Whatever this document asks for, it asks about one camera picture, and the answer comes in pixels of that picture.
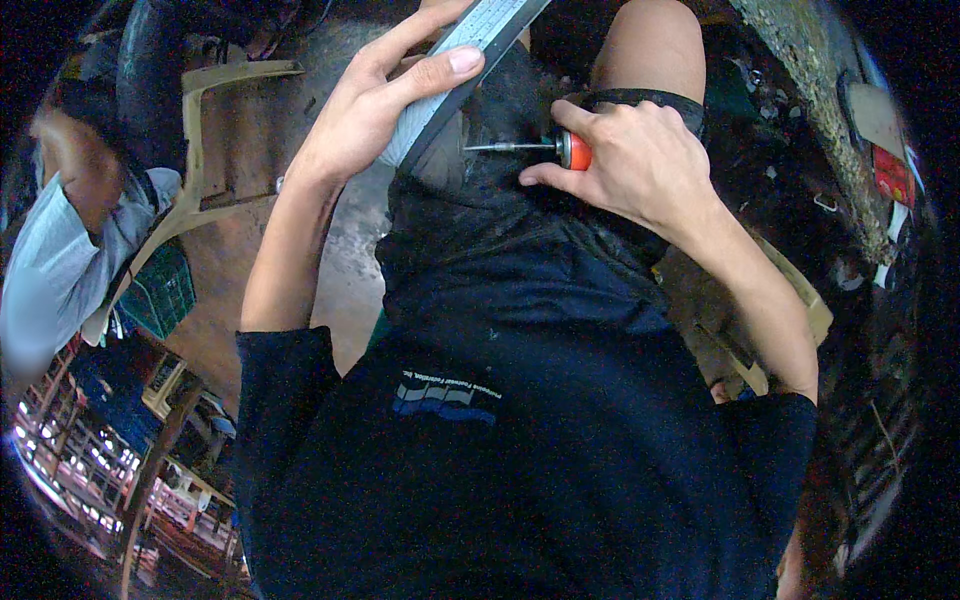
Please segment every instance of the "light blue shirt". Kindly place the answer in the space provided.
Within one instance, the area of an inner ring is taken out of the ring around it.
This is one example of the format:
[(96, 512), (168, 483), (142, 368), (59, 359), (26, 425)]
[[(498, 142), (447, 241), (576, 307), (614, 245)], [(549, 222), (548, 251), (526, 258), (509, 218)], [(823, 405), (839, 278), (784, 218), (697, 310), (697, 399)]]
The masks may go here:
[[(42, 164), (37, 173), (42, 177)], [(148, 169), (163, 212), (180, 174)], [(120, 267), (147, 238), (157, 213), (132, 173), (104, 222), (100, 247), (67, 201), (57, 172), (40, 190), (13, 245), (0, 304), (0, 341), (12, 368), (43, 370), (103, 303)]]

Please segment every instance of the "orange handle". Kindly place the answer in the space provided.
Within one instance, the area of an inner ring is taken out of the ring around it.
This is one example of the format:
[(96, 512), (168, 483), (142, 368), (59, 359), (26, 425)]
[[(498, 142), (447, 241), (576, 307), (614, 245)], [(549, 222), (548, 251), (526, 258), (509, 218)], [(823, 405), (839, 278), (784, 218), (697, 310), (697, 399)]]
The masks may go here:
[(586, 171), (593, 162), (593, 150), (574, 132), (570, 133), (570, 170)]

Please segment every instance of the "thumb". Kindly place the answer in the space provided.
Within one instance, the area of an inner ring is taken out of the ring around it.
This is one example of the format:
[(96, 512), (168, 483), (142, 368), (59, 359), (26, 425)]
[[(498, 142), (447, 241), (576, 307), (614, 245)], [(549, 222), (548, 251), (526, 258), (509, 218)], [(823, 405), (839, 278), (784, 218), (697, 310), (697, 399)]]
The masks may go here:
[(435, 57), (419, 60), (406, 73), (383, 87), (385, 101), (398, 108), (436, 96), (476, 77), (483, 70), (484, 54), (476, 46), (460, 46)]
[(520, 185), (534, 185), (540, 183), (580, 197), (577, 193), (582, 184), (584, 174), (579, 171), (570, 171), (559, 164), (544, 162), (524, 169), (520, 173)]

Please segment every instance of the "metal ruler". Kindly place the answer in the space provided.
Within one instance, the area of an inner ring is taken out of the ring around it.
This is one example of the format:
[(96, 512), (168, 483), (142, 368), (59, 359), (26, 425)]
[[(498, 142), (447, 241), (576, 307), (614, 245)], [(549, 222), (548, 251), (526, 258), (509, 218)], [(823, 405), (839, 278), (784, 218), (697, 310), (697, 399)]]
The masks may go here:
[(400, 114), (394, 137), (380, 160), (400, 170), (411, 170), (444, 124), (550, 1), (476, 0), (464, 11), (427, 56), (470, 44), (480, 48), (487, 57), (483, 72), (448, 92), (417, 100), (407, 107)]

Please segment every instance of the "fingernail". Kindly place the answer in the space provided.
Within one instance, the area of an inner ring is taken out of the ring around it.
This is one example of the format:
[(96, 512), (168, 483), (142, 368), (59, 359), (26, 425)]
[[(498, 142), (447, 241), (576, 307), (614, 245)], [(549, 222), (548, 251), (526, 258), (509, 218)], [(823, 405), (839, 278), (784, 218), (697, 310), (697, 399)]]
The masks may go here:
[(483, 53), (476, 46), (460, 46), (450, 51), (450, 66), (454, 73), (468, 73), (483, 60)]

